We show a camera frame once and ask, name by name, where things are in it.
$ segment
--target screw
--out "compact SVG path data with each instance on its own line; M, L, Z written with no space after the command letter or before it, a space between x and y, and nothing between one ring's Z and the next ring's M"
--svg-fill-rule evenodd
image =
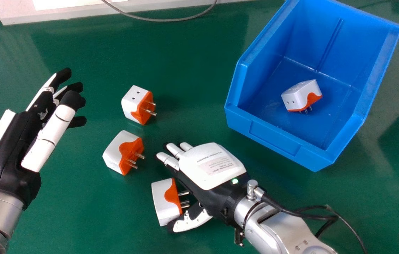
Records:
M257 181L256 180L248 180L246 183L246 199L248 200L255 200L256 195L255 195L255 188L257 187Z

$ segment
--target blue storage bin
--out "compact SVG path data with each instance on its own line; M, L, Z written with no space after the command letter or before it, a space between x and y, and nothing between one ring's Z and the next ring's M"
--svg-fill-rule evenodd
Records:
M288 0L240 57L225 104L228 126L316 172L335 162L366 119L399 24L334 0ZM316 79L309 114L281 94Z

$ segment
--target green table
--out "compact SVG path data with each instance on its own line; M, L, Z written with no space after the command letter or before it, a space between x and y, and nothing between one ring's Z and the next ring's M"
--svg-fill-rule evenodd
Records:
M344 0L399 23L399 0ZM218 5L206 17L155 24L119 15L3 27L0 23L0 117L23 111L52 73L69 66L85 84L85 127L62 138L41 171L38 198L24 212L10 254L255 253L233 244L233 230L213 220L170 235L159 227L151 182L170 177L153 159L168 141L215 141L287 207L329 204L356 228L370 253L399 253L399 43L369 117L332 166L313 173L229 129L223 105L239 56L281 0ZM189 15L204 7L145 13ZM131 85L153 91L158 113L140 126L120 100ZM147 159L122 177L102 153L128 130L143 138ZM311 222L311 229L320 226ZM337 223L323 241L359 253Z

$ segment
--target gray cable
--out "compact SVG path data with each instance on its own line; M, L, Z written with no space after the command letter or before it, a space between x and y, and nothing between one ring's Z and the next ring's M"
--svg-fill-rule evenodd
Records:
M189 17L185 17L185 18L179 18L179 19L150 19L150 18L143 18L140 16L135 16L129 13L125 13L124 11L120 10L119 8L117 8L116 6L112 5L110 2L108 2L107 0L101 0L102 2L104 2L106 5L110 6L112 9L116 10L117 12L121 13L124 16L128 16L130 18L133 19L139 19L139 20L144 20L144 21L151 21L151 22L178 22L178 21L186 21L186 20L190 20L190 19L196 19L200 16L203 16L204 14L208 13L210 10L212 10L212 8L217 4L218 0L214 0L214 3L212 3L211 6L209 6L209 8L207 8L206 10L204 10L201 13L198 13L196 15L193 16L189 16Z

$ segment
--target robotic hand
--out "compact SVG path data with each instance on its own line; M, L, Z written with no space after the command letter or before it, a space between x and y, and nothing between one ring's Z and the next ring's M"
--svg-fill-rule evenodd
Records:
M77 82L58 92L71 77L65 68L54 74L21 113L7 109L0 119L0 254L6 253L19 217L36 198L41 186L40 169L69 127L85 125L74 117L85 106Z
M183 214L185 206L179 201L174 179L152 184L159 223L167 225L170 232L190 230L216 218L235 228L235 244L243 246L243 238L247 238L263 254L336 253L317 238L323 230L342 218L329 206L287 210L258 187L256 180L250 180L245 167L235 156L216 143L195 147L180 143L180 148L169 143L166 148L174 157L163 152L156 157L198 200ZM336 215L319 216L301 212L309 209L326 209ZM327 222L316 237L302 218Z

